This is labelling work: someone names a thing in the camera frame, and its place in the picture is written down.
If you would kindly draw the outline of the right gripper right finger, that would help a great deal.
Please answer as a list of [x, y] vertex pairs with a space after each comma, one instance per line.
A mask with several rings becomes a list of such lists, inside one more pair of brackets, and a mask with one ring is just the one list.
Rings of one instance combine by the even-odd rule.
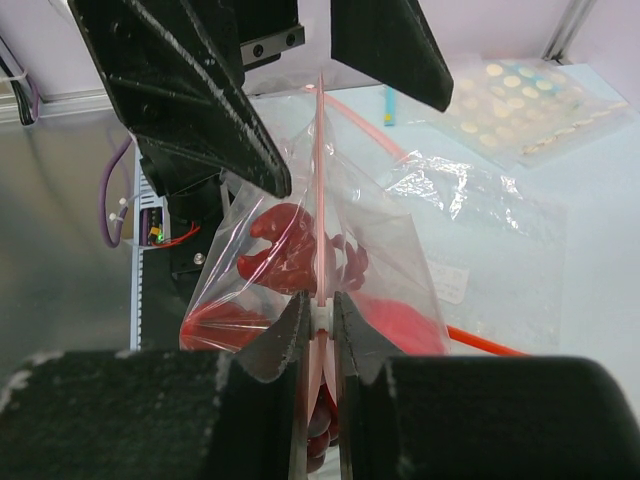
[[635, 479], [639, 427], [598, 363], [408, 356], [334, 298], [345, 479]]

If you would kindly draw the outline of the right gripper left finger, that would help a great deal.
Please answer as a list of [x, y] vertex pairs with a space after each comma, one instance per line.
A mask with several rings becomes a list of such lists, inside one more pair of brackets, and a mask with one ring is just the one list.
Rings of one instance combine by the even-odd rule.
[[302, 479], [310, 299], [238, 353], [39, 353], [1, 392], [5, 479]]

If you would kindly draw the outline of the red dotted zip bag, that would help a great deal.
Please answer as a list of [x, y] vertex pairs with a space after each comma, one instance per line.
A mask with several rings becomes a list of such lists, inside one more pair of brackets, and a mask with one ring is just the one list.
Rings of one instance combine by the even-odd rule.
[[[307, 422], [320, 386], [325, 383], [338, 408], [334, 339], [334, 298], [353, 292], [411, 305], [437, 320], [449, 350], [435, 288], [411, 216], [399, 207], [335, 144], [325, 105], [324, 87], [310, 87], [315, 115], [286, 146], [284, 153], [294, 176], [294, 191], [285, 200], [261, 194], [250, 185], [239, 189], [214, 236], [201, 283], [183, 320], [179, 343], [188, 351], [224, 350], [238, 353], [264, 333], [299, 293], [310, 299], [308, 342]], [[280, 294], [241, 278], [237, 260], [255, 255], [270, 243], [249, 234], [253, 220], [271, 207], [292, 203], [314, 218], [317, 240], [317, 291]], [[365, 283], [355, 291], [326, 289], [325, 238], [341, 234], [367, 252]]]

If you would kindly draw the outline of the purple toy grapes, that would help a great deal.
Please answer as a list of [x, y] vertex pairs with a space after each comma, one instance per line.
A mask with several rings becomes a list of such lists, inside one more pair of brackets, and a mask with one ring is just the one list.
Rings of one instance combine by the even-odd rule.
[[329, 448], [338, 444], [339, 432], [338, 408], [327, 385], [323, 383], [307, 429], [308, 474], [316, 472], [324, 464]]

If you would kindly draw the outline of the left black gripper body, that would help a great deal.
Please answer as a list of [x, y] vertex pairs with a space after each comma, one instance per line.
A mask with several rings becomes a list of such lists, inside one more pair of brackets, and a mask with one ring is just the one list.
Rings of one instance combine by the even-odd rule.
[[251, 68], [276, 61], [255, 46], [299, 24], [295, 1], [137, 1], [145, 89], [135, 136], [156, 193], [176, 195], [229, 171], [277, 198], [291, 192], [278, 148], [242, 90]]

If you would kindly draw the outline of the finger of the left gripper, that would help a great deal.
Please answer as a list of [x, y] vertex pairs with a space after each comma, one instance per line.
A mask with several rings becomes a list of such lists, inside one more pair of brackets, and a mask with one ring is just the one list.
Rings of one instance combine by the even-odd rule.
[[446, 111], [454, 80], [417, 1], [336, 0], [330, 14], [332, 59]]
[[71, 14], [116, 115], [160, 196], [222, 170], [277, 197], [289, 169], [242, 90], [231, 1], [72, 1]]

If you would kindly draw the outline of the red toy lobster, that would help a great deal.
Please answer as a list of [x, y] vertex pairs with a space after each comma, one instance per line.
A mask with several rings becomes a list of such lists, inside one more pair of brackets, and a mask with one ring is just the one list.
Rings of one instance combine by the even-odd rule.
[[[292, 203], [275, 205], [253, 220], [249, 234], [268, 241], [270, 246], [255, 255], [238, 258], [241, 278], [280, 294], [317, 291], [315, 225], [306, 209]], [[359, 244], [352, 245], [341, 234], [326, 237], [325, 247], [326, 289], [360, 289], [369, 266], [366, 250]]]

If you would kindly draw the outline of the red toy pepper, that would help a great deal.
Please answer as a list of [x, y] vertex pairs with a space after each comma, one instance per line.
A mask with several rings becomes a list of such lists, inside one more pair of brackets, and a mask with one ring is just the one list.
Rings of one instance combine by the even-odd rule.
[[441, 325], [404, 302], [353, 292], [351, 299], [363, 318], [408, 355], [445, 355]]

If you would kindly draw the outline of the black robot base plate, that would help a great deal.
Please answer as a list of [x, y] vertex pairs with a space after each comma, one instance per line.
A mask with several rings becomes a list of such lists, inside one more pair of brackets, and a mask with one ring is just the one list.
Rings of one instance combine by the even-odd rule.
[[176, 195], [157, 196], [164, 207], [144, 210], [140, 224], [146, 250], [139, 349], [176, 349], [228, 197], [218, 176]]

